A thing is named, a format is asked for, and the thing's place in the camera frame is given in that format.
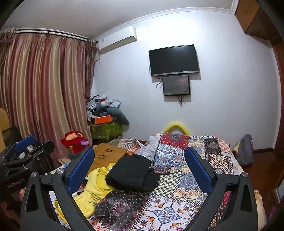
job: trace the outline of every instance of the curtain rod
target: curtain rod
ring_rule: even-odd
[[[60,30],[51,30],[51,29],[45,29],[45,28],[33,28],[33,27],[19,27],[16,31],[16,33],[36,33],[36,34],[53,34],[53,35],[59,35],[59,36],[64,36],[67,38],[74,38],[78,39],[81,41],[87,41],[87,37],[78,35],[78,34],[73,34],[65,31],[60,31]]]

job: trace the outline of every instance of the monitor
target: monitor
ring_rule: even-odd
[[[163,76],[164,96],[189,95],[188,75],[165,75]]]
[[[151,50],[149,59],[152,76],[199,72],[194,45]]]

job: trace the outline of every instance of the patchwork bedspread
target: patchwork bedspread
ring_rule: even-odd
[[[158,133],[140,150],[161,174],[157,188],[149,193],[113,190],[96,206],[89,218],[96,231],[182,231],[201,208],[207,194],[201,192],[184,160],[184,150],[194,147],[213,168],[239,175],[243,170],[229,144],[214,136],[185,136]],[[230,192],[211,223],[218,224]]]

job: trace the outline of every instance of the metal screw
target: metal screw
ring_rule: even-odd
[[[242,172],[243,177],[247,178],[249,175],[246,172]]]
[[[37,176],[37,172],[33,172],[32,174],[31,174],[31,177],[36,177]]]
[[[56,171],[58,174],[62,174],[64,172],[64,168],[60,168]]]
[[[223,173],[223,170],[220,169],[220,168],[216,168],[216,169],[215,169],[215,172],[216,172],[217,174],[222,174],[222,173]]]

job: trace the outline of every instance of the ceiling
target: ceiling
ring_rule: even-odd
[[[231,9],[236,0],[25,0],[3,28],[38,27],[86,37],[99,35],[133,19],[184,7]]]

